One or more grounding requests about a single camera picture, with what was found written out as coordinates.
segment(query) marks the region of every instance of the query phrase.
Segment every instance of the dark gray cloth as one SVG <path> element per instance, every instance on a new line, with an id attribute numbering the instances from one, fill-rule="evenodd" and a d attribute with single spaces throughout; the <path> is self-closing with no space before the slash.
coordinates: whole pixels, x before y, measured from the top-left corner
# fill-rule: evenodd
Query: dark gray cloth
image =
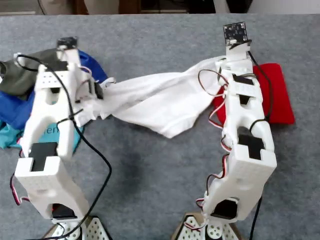
<path id="1" fill-rule="evenodd" d="M 58 60 L 56 50 L 47 49 L 30 54 L 30 56 L 38 58 L 45 63 Z M 31 59 L 24 59 L 25 67 L 30 69 L 38 69 L 39 63 Z M 17 65 L 13 59 L 1 62 L 4 66 L 4 74 L 0 83 L 0 91 L 17 96 L 22 100 L 28 99 L 33 86 L 36 83 L 37 72 L 25 70 Z"/>
<path id="2" fill-rule="evenodd" d="M 320 239 L 320 15 L 113 15 L 0 18 L 0 59 L 56 46 L 78 36 L 79 48 L 118 81 L 182 72 L 225 54 L 224 24 L 245 21 L 259 63 L 282 66 L 296 124 L 272 126 L 278 167 L 265 185 L 256 240 Z M 115 240 L 168 240 L 184 213 L 198 211 L 208 174 L 221 171 L 221 131 L 208 123 L 174 137 L 114 117 L 93 121 L 85 135 L 110 160 L 113 174 L 93 210 Z M 18 150 L 0 151 L 3 240 L 41 237 L 52 225 L 29 203 L 17 207 L 9 188 Z M 107 175 L 82 142 L 66 168 L 92 203 Z M 17 191 L 25 191 L 17 183 Z M 236 223 L 248 238 L 253 212 Z"/>

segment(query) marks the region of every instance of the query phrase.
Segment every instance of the fabric pile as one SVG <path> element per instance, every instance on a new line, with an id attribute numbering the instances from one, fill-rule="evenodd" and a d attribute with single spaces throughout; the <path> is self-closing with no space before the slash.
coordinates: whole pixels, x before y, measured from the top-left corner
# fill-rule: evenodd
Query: fabric pile
<path id="1" fill-rule="evenodd" d="M 33 53 L 31 56 L 48 64 L 58 60 L 54 48 Z M 79 56 L 81 65 L 92 71 L 92 76 L 96 81 L 102 83 L 108 78 L 93 57 L 80 50 Z M 39 66 L 37 62 L 29 59 L 25 60 L 25 65 L 31 69 L 37 69 Z M 35 99 L 36 77 L 36 72 L 16 66 L 13 59 L 0 61 L 0 148 L 20 148 L 19 139 L 23 135 Z M 47 127 L 39 142 L 57 142 L 58 139 L 59 130 L 53 123 Z M 76 149 L 79 141 L 80 136 L 74 131 L 73 150 Z"/>
<path id="2" fill-rule="evenodd" d="M 102 83 L 107 75 L 97 61 L 79 51 L 81 64 L 92 71 L 96 81 Z M 32 54 L 50 64 L 57 60 L 56 50 L 48 49 Z M 104 91 L 103 112 L 128 123 L 147 127 L 167 138 L 193 127 L 198 116 L 211 104 L 217 109 L 223 101 L 223 89 L 219 84 L 216 62 L 225 56 L 203 60 L 184 72 L 167 72 L 141 76 L 117 84 Z M 26 62 L 29 68 L 37 63 Z M 17 67 L 14 61 L 0 62 L 0 147 L 19 147 L 19 138 L 30 116 L 35 97 L 33 90 L 36 72 Z M 269 75 L 274 104 L 270 123 L 293 124 L 294 114 L 281 67 L 276 63 L 261 66 Z M 257 67 L 254 68 L 263 95 L 263 109 L 269 108 L 269 85 Z M 225 107 L 217 112 L 220 122 L 226 119 Z M 39 142 L 57 142 L 59 130 L 56 124 L 48 126 Z M 74 149 L 80 136 L 74 132 Z"/>

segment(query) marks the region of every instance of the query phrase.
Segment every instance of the green cloth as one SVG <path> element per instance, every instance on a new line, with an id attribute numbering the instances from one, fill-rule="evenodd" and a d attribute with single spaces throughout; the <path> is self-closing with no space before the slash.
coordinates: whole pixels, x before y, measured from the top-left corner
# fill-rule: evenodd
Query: green cloth
<path id="1" fill-rule="evenodd" d="M 81 132 L 84 132 L 84 127 L 79 128 Z M 0 148 L 21 148 L 19 144 L 20 137 L 24 134 L 23 130 L 17 130 L 12 128 L 9 124 L 0 121 Z M 50 143 L 59 141 L 60 132 L 55 123 L 50 124 L 39 138 L 38 143 Z M 76 150 L 81 138 L 76 130 L 74 130 L 73 137 L 73 152 Z"/>

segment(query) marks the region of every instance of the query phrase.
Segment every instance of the white wall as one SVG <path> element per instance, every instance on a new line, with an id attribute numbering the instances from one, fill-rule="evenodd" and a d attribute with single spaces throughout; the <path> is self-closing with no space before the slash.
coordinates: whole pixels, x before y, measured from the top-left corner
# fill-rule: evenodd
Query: white wall
<path id="1" fill-rule="evenodd" d="M 320 14 L 320 0 L 253 0 L 248 13 Z"/>

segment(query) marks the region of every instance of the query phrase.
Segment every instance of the blue cloth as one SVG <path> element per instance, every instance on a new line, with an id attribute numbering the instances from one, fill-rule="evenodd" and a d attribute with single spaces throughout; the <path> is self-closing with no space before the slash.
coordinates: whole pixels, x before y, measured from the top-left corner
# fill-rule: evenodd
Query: blue cloth
<path id="1" fill-rule="evenodd" d="M 79 50 L 80 62 L 82 66 L 92 71 L 93 78 L 102 83 L 108 78 L 99 63 L 87 53 Z M 26 101 L 0 91 L 0 148 L 18 147 L 19 138 L 23 135 L 23 129 L 30 117 L 35 99 L 35 92 L 32 91 Z M 39 143 L 58 142 L 59 130 L 55 123 L 49 125 L 44 131 Z M 76 149 L 80 141 L 80 136 L 74 130 L 73 150 Z"/>
<path id="2" fill-rule="evenodd" d="M 106 73 L 93 57 L 80 50 L 79 56 L 81 65 L 92 71 L 92 76 L 96 81 L 102 83 L 107 79 Z M 0 121 L 9 124 L 14 129 L 24 129 L 30 117 L 34 99 L 34 91 L 31 92 L 27 101 L 0 91 Z"/>

